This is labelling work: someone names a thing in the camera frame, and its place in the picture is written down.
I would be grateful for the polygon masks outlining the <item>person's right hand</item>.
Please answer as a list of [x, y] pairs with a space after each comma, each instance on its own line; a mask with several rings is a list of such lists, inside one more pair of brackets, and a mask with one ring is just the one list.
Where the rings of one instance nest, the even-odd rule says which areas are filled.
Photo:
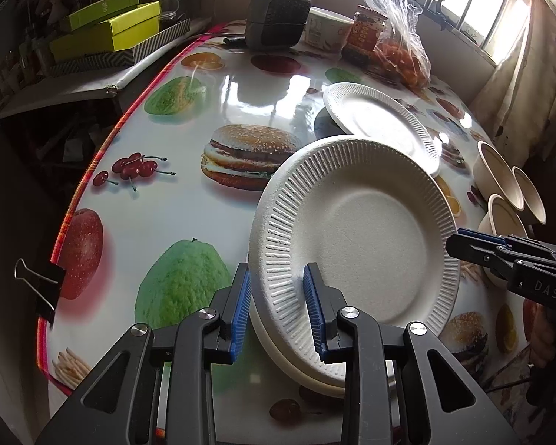
[[545, 308], [538, 304], [530, 337], [530, 362], [543, 369], [556, 355], [555, 331], [546, 317]]

